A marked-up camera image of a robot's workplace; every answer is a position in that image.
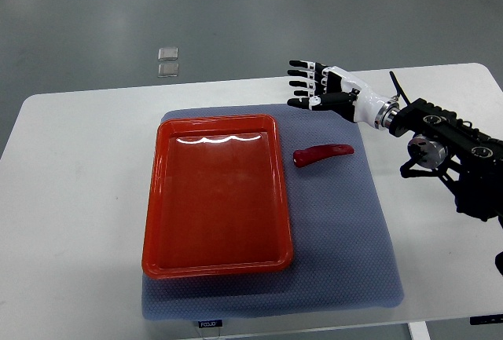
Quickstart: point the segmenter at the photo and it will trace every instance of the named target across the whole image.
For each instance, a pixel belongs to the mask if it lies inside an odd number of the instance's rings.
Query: red object
[[[172,119],[157,131],[142,267],[153,279],[271,272],[292,261],[269,115]]]
[[[318,145],[304,150],[295,150],[293,162],[297,167],[304,167],[322,159],[353,153],[353,147],[347,144]]]

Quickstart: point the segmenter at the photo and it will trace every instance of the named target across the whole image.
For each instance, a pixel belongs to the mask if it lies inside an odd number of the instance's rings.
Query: robotic arm
[[[438,177],[453,193],[457,212],[487,221],[498,216],[503,226],[503,141],[494,139],[455,112],[417,99],[410,103],[390,72],[397,94],[383,97],[358,77],[338,67],[292,60],[290,65],[305,70],[288,74],[308,81],[291,81],[296,98],[288,105],[312,111],[335,111],[351,122],[366,122],[378,130],[401,137],[412,130],[407,145],[410,160],[402,165],[403,177]],[[403,97],[406,107],[400,109]],[[455,180],[449,175],[458,174]],[[503,253],[496,257],[503,274]]]

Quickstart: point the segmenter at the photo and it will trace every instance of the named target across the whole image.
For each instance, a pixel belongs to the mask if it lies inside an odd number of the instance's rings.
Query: blue mat
[[[394,307],[403,290],[358,126],[334,112],[286,104],[168,112],[162,121],[269,114],[278,124],[294,246],[284,271],[151,280],[143,276],[149,320],[213,320],[313,311]],[[353,155],[299,169],[296,149],[350,144]]]

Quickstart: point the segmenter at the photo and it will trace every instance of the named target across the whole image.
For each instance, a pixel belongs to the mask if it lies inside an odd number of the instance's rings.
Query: white table
[[[503,94],[479,64],[395,69],[411,100],[503,139]],[[392,95],[388,71],[355,74]],[[179,108],[283,103],[288,78],[28,98],[0,160],[0,338],[199,338],[141,316],[141,249],[156,128]],[[222,336],[503,313],[503,231],[455,211],[434,178],[402,179],[401,138],[360,127],[405,291],[393,309],[226,320]]]

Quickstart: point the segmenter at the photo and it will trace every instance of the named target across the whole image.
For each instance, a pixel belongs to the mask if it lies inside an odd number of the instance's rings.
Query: gray floor
[[[290,59],[347,70],[478,62],[503,87],[502,24],[503,0],[0,0],[0,152],[33,94],[280,76]],[[178,77],[157,78],[161,46],[179,48]],[[468,319],[428,326],[434,340],[503,334]]]

